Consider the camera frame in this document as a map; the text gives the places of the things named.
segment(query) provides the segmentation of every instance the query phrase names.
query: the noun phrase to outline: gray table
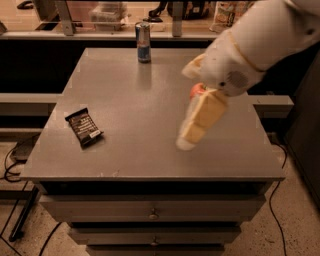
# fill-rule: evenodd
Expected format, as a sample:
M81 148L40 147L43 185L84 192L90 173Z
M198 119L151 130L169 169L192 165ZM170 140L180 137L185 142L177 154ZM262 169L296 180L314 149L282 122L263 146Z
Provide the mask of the gray table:
M90 254L220 255L271 183L284 179L247 95L230 100L194 150L176 148L198 82L181 69L202 52L152 49L150 64L137 61L136 49L83 53L21 176L37 184L41 203L70 223L71 237ZM84 107L104 131L88 148L64 120Z

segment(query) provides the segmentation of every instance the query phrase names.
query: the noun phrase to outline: cable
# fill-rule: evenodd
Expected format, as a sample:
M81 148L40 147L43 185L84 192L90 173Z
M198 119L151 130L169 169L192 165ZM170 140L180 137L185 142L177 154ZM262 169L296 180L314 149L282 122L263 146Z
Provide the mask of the cable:
M281 168L283 169L284 166L286 165L287 158L288 158L287 150L286 150L284 147L282 147L280 144L278 144L278 143L274 143L274 142L272 142L272 141L271 141L271 143L272 143L273 145L276 145L276 146L278 146L279 148L281 148L281 149L283 150L284 154L285 154L285 158L284 158L284 161L283 161L283 164L282 164L282 167L281 167ZM275 192L277 191L277 189L279 188L279 186L280 186L280 181L278 182L277 186L275 187L275 189L274 189L274 190L272 191L272 193L271 193L271 196L270 196L270 199L269 199L269 208L270 208L270 211L271 211L271 213L272 213L272 215L273 215L273 218L276 220L277 225L278 225L278 227L279 227L279 229L280 229L280 233L281 233L281 237L282 237L282 244L283 244L283 252L284 252L284 255L287 256L286 240L285 240L285 238L284 238L284 233L283 233L282 227L281 227L281 225L280 225L280 222L279 222L279 220L277 219L277 217L276 217L276 215L275 215L275 213L274 213L274 211L273 211L272 204L271 204L273 195L275 194Z
M16 165L19 165L19 164L25 164L25 161L16 161L15 163L13 163L12 165L10 165L9 167L7 167L7 160L8 160L8 157L9 155L14 151L14 150L17 150L19 147L21 147L23 144L25 144L26 142L28 142L29 140L33 140L34 138L40 136L40 133L39 134L36 134L36 135L33 135L32 137L30 138L27 138L26 140L20 142L20 143L17 143L17 145L15 147L13 147L12 149L9 150L9 152L7 153L7 155L5 156L4 158L4 176L0 178L0 180L2 179L5 179L6 181L10 182L10 183L15 183L15 182L20 182L21 180L20 179L10 179L10 177L17 177L20 175L20 173L14 173L14 172L10 172L10 170L15 167Z
M44 242L44 244L43 244L43 246L42 246L42 248L41 248L41 251L40 251L40 253L39 253L39 256L42 256L42 253L43 253L44 249L46 248L49 240L51 239L52 235L56 232L56 230L60 227L61 224L62 224L62 223L59 222L59 223L54 227L54 229L51 231L50 235L48 236L47 240Z
M24 191L24 190L26 189L26 187L27 187L27 185L28 185L28 182L29 182L29 181L27 181L27 182L24 184L24 186L23 186L23 188L22 188L22 191ZM14 247L12 247L12 246L9 244L9 242L8 242L7 240L5 240L5 239L3 238L4 231L6 230L8 224L9 224L11 218L12 218L12 215L13 215L15 209L17 208L17 205L18 205L19 201L20 201L20 200L18 199L18 200L15 202L15 204L14 204L14 206L13 206L13 208L12 208L10 214L9 214L8 219L7 219L6 223L4 224L4 226L3 226L2 230L1 230L0 239L1 239L3 242L5 242L5 243L10 247L10 249L13 250L16 254L18 254L19 256L22 256Z
M14 249L14 247L12 247L2 236L0 236L0 239L5 242L16 254L18 254L19 256L22 256L16 249Z

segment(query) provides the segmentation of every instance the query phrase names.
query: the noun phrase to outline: table top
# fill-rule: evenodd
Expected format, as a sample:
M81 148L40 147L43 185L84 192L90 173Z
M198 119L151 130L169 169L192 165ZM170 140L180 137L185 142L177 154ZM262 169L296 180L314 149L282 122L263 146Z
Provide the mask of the table top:
M203 49L88 48L21 174L33 181L274 181L283 170L244 94L192 151L176 145L198 82L181 74ZM87 148L65 116L87 107L102 138Z

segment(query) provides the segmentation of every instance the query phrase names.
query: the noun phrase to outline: soda can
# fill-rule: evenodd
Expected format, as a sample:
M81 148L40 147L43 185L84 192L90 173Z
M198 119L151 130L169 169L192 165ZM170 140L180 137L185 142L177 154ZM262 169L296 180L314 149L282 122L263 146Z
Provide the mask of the soda can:
M135 29L138 60L142 63L148 63L151 61L150 24L148 22L138 22Z

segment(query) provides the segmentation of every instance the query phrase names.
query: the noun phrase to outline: speckled floor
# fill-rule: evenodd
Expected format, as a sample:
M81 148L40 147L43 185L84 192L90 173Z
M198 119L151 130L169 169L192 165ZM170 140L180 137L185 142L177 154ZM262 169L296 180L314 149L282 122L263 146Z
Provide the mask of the speckled floor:
M0 177L3 176L3 161L7 152L14 147L14 142L1 142L0 138ZM282 150L274 146L273 151L279 159L284 161ZM273 196L272 205L282 226L288 256L319 255L320 245L320 211L315 206L304 182L295 168L294 161L289 157L284 167L286 179L281 183ZM0 180L0 189L22 189L24 182L8 184ZM266 193L269 199L276 184ZM0 200L0 230L13 208L13 201ZM9 222L3 237L8 240L11 230L18 218L22 204L19 204ZM14 243L10 243L22 256L35 256L39 252L57 223L39 204L35 204L23 226L24 236ZM232 244L226 245L224 256L282 256L284 255L281 233L269 209L268 202L260 209L251 222L241 225L242 233ZM63 223L54 233L43 256L85 256L85 246L77 245L67 235L68 225ZM16 254L2 240L0 241L0 255L14 256Z

